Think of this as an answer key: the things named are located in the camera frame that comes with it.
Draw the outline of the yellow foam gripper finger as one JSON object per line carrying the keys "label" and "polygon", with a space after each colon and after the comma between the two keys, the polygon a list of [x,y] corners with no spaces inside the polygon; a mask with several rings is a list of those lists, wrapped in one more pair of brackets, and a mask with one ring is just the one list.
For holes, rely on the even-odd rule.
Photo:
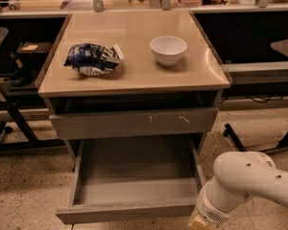
{"label": "yellow foam gripper finger", "polygon": [[213,230],[213,225],[195,208],[189,218],[188,227],[191,230]]}

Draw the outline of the white wrist gripper body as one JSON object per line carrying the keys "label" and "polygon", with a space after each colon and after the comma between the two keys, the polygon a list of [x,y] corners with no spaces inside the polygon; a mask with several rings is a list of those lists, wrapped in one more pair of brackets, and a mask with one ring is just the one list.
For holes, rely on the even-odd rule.
{"label": "white wrist gripper body", "polygon": [[204,220],[220,225],[231,216],[233,202],[219,182],[210,180],[201,188],[196,208]]}

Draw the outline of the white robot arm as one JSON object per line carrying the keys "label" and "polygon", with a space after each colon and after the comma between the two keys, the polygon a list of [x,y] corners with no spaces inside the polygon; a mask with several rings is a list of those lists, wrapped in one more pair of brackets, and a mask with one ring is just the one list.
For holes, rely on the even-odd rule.
{"label": "white robot arm", "polygon": [[279,170],[267,154],[229,151],[213,164],[214,176],[201,188],[188,226],[212,230],[254,196],[288,208],[288,172]]}

